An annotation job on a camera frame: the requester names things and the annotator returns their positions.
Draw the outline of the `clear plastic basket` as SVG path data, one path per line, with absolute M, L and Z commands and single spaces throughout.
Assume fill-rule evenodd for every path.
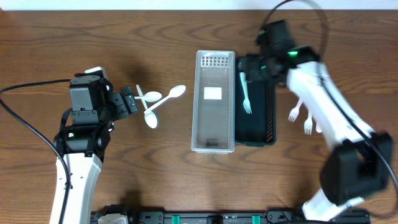
M 193 97 L 192 150 L 229 154 L 234 151 L 235 54 L 199 50 Z M 205 100 L 204 87 L 222 87 L 221 100 Z

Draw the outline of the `white spoon pointing down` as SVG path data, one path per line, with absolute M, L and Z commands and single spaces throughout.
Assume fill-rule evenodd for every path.
M 136 85 L 136 88 L 137 88 L 137 92 L 138 92 L 139 96 L 141 97 L 141 101 L 142 101 L 142 104 L 144 106 L 144 109 L 146 110 L 147 109 L 147 104 L 146 104 L 146 101 L 144 99 L 144 95 L 142 94 L 141 88 L 140 88 L 139 85 Z M 157 127 L 157 117 L 156 117 L 154 112 L 151 111 L 151 112 L 145 114 L 144 115 L 144 119 L 145 119 L 147 125 L 150 128 L 154 129 L 154 128 Z

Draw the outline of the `black plastic basket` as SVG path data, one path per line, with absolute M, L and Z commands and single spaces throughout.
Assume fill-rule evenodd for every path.
M 275 88 L 267 82 L 248 83 L 252 113 L 247 114 L 243 107 L 239 58 L 235 60 L 235 143 L 251 147 L 273 145 L 276 141 Z

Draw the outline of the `white label in basket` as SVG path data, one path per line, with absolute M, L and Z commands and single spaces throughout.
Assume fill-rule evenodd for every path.
M 204 87 L 203 98 L 205 100 L 221 100 L 222 87 Z

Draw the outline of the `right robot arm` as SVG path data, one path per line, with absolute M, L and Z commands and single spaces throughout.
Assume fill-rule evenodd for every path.
M 239 65 L 249 82 L 286 87 L 303 101 L 331 150 L 320 172 L 320 189 L 301 207 L 303 219 L 330 222 L 373 194 L 397 183 L 390 166 L 394 143 L 352 109 L 328 74 L 320 53 L 297 46 L 284 20 L 262 25 L 260 52 Z

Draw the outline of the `white spoon horizontal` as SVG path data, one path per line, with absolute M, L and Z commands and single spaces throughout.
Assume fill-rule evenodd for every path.
M 162 98 L 162 94 L 158 91 L 150 91 L 143 96 L 135 96 L 135 100 L 144 100 L 146 102 L 156 102 Z

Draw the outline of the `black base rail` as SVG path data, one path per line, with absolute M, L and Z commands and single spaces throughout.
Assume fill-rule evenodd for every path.
M 89 224 L 268 224 L 319 223 L 307 220 L 292 209 L 273 208 L 263 212 L 163 212 L 134 211 L 124 205 L 110 205 L 93 212 Z

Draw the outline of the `white spoon diagonal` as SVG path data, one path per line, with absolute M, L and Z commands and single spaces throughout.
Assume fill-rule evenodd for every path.
M 150 113 L 156 107 L 158 107 L 162 103 L 166 102 L 169 98 L 177 98 L 177 97 L 181 96 L 182 94 L 184 94 L 185 90 L 186 90 L 185 85 L 177 85 L 177 86 L 171 88 L 169 91 L 169 94 L 165 98 L 161 99 L 160 101 L 158 101 L 157 103 L 155 103 L 154 105 L 152 105 L 151 107 L 146 109 L 144 113 L 145 114 Z

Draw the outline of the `white fork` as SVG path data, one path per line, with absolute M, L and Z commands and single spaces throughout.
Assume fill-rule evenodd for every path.
M 294 122 L 297 119 L 297 117 L 300 113 L 300 107 L 301 107 L 302 103 L 303 103 L 303 100 L 301 98 L 299 98 L 295 107 L 290 111 L 289 117 L 288 117 L 288 120 L 290 122 Z
M 312 128 L 313 128 L 312 113 L 308 111 L 307 119 L 304 122 L 304 133 L 307 135 L 311 135 Z

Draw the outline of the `pale blue fork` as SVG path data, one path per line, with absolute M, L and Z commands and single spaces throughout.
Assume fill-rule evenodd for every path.
M 248 96 L 248 84 L 246 81 L 246 74 L 244 72 L 240 72 L 239 77 L 240 77 L 241 86 L 242 86 L 243 95 L 244 95 L 243 107 L 247 114 L 251 114 L 252 110 L 251 110 L 251 103 L 249 101 L 249 96 Z

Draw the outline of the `white spoon group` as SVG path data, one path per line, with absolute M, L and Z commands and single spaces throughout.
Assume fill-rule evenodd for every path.
M 321 129 L 321 127 L 320 127 L 320 125 L 318 123 L 316 124 L 315 129 L 316 129 L 316 132 L 322 133 L 322 129 Z

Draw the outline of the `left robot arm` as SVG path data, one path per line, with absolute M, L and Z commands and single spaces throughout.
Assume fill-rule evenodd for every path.
M 54 138 L 60 158 L 51 223 L 89 223 L 96 181 L 117 120 L 137 113 L 130 87 L 113 90 L 103 67 L 75 74 L 69 86 L 72 107 Z

